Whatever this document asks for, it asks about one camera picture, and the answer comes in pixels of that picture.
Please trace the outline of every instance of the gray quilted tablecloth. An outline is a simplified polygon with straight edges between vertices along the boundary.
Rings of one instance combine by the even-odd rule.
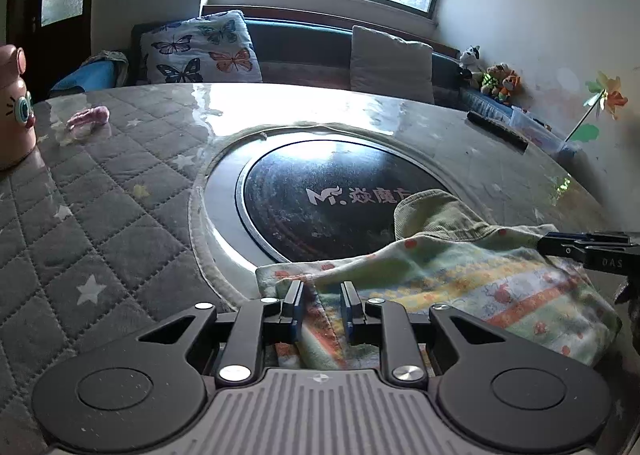
[[[108,126],[65,136],[64,121],[98,104],[111,111]],[[200,275],[188,205],[212,150],[239,132],[301,121],[373,129],[440,161],[499,222],[566,231],[607,222],[539,149],[508,152],[459,112],[401,99],[287,85],[152,85],[52,99],[36,117],[37,149],[0,173],[0,455],[44,450],[30,393],[47,367],[198,301],[222,306]],[[205,271],[220,287],[218,270]],[[606,297],[618,285],[592,280]],[[598,364],[614,402],[603,455],[621,452],[640,410],[640,358],[619,310],[625,326]]]
[[[0,174],[2,455],[44,450],[29,408],[48,367],[198,301],[219,302],[198,271],[187,220],[208,133],[169,97],[92,94],[110,124],[69,143],[58,121],[86,98],[38,104],[37,149]]]

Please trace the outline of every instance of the green paper leaf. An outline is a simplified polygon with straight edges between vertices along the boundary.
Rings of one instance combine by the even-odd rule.
[[[584,84],[587,85],[591,94],[599,94],[602,91],[602,86],[597,81],[587,81]]]
[[[576,140],[578,142],[589,142],[590,140],[596,140],[600,135],[600,130],[597,126],[592,124],[584,124],[578,128],[574,135],[569,140]]]

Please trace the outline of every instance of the floral towel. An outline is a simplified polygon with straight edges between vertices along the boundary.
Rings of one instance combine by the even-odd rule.
[[[365,257],[268,265],[257,270],[265,296],[284,297],[292,279],[308,291],[302,341],[278,345],[281,366],[376,367],[378,350],[351,346],[340,316],[341,281],[361,298],[398,301],[427,313],[445,302],[556,352],[593,365],[615,339],[620,319],[577,263],[536,251],[551,225],[489,225],[441,190],[417,193],[394,214],[396,241]]]

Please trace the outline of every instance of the induction cooktop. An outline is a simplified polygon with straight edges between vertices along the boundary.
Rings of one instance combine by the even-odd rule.
[[[222,250],[248,267],[373,253],[394,241],[398,203],[432,188],[450,192],[385,144],[295,130],[237,143],[212,170],[204,199]],[[224,262],[216,265],[228,279]]]

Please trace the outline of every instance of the door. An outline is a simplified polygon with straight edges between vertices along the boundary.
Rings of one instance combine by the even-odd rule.
[[[24,48],[34,101],[91,54],[91,0],[8,0],[7,42]]]

